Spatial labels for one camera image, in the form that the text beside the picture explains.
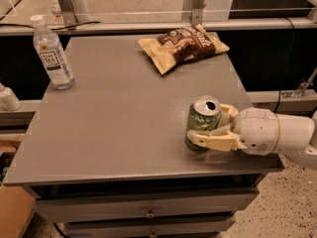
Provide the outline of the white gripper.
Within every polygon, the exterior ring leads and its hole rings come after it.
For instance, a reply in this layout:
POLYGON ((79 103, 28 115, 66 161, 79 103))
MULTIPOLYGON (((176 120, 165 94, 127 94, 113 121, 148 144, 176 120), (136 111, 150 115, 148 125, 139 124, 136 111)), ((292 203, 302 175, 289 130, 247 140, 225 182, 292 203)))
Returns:
POLYGON ((234 133, 227 131, 224 135, 213 135, 211 131, 189 130, 187 138, 191 143, 222 152, 241 149, 246 154, 259 156, 265 156, 274 150, 279 126, 274 113, 259 108, 247 108, 239 112, 235 106, 223 103, 220 107, 223 120, 235 118, 234 133))

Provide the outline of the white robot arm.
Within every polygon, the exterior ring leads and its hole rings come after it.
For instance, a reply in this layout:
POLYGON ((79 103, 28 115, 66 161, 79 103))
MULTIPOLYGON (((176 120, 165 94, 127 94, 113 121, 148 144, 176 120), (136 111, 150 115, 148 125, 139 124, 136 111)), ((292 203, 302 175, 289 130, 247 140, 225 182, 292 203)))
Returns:
POLYGON ((317 169, 316 115, 275 114, 259 108, 238 111, 230 105, 222 105, 222 109, 227 111, 225 122, 212 131, 189 130, 190 143, 222 152, 281 154, 301 167, 317 169))

